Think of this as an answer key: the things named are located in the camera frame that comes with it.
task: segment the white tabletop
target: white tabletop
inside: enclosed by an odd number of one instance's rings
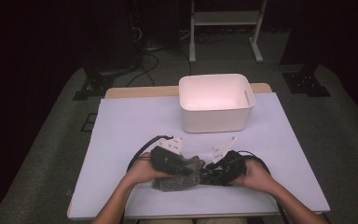
[[[248,150],[261,158],[273,177],[312,211],[329,211],[277,95],[256,93],[255,100],[243,131],[185,133],[178,96],[103,99],[68,217],[95,217],[125,174],[133,155],[157,135],[182,137],[185,158],[198,155],[206,163],[212,161],[212,147],[235,136],[233,150]],[[279,211],[270,196],[251,189],[198,185],[162,192],[152,189],[149,182],[135,187],[125,212],[127,218],[151,218],[246,216]]]

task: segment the black device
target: black device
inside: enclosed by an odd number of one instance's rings
[[[154,147],[150,151],[150,161],[157,171],[169,175],[191,175],[192,171],[186,167],[185,160],[163,147]]]
[[[153,143],[159,139],[173,139],[166,135],[159,135],[147,142],[132,158],[128,166],[128,170],[132,167],[136,160],[141,156],[141,154],[150,147]],[[242,151],[248,153],[248,155],[241,155],[240,152],[230,150],[224,158],[222,158],[217,163],[210,163],[205,166],[205,168],[200,169],[200,183],[204,185],[216,185],[216,186],[230,186],[230,183],[236,179],[238,176],[244,174],[246,175],[247,167],[246,160],[254,160],[259,162],[263,168],[270,174],[269,168],[267,165],[258,158],[255,154],[249,151]],[[165,148],[155,147],[150,152],[150,161],[152,162],[153,167],[161,172],[175,175],[190,175],[191,170],[188,171],[185,168],[186,163],[184,158],[180,155],[174,154]],[[288,224],[289,221],[286,217],[286,214],[283,211],[283,208],[278,204],[278,209],[280,210],[282,219],[285,224]],[[121,217],[120,223],[123,223],[124,213]]]
[[[230,186],[230,183],[238,176],[246,175],[247,168],[245,160],[259,162],[269,173],[267,165],[255,154],[241,155],[237,151],[230,150],[226,156],[217,163],[210,163],[200,170],[200,183],[204,185]]]
[[[104,95],[115,77],[128,74],[139,64],[127,0],[65,0],[72,21],[71,43],[87,82],[76,100]]]

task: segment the wooden table edge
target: wooden table edge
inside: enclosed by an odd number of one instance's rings
[[[253,93],[272,92],[267,83],[251,83]],[[154,96],[177,96],[179,86],[158,86],[158,87],[128,87],[111,88],[107,90],[104,98],[131,98],[131,97],[154,97]]]

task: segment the white shelf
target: white shelf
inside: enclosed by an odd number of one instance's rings
[[[255,25],[258,11],[195,12],[194,25]]]

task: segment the shelf leg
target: shelf leg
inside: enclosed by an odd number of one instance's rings
[[[254,34],[253,37],[249,38],[252,50],[253,50],[254,55],[255,55],[255,60],[258,63],[264,62],[263,57],[261,56],[260,50],[258,49],[258,46],[257,46],[257,38],[258,38],[258,35],[260,33],[261,23],[263,22],[264,11],[266,9],[266,4],[267,4],[267,0],[263,0],[263,3],[261,4],[260,12],[258,13],[257,22],[256,22],[256,25],[255,25],[255,34]]]
[[[188,50],[188,60],[196,62],[196,43],[194,41],[194,0],[191,1],[191,20],[190,20],[190,43]]]

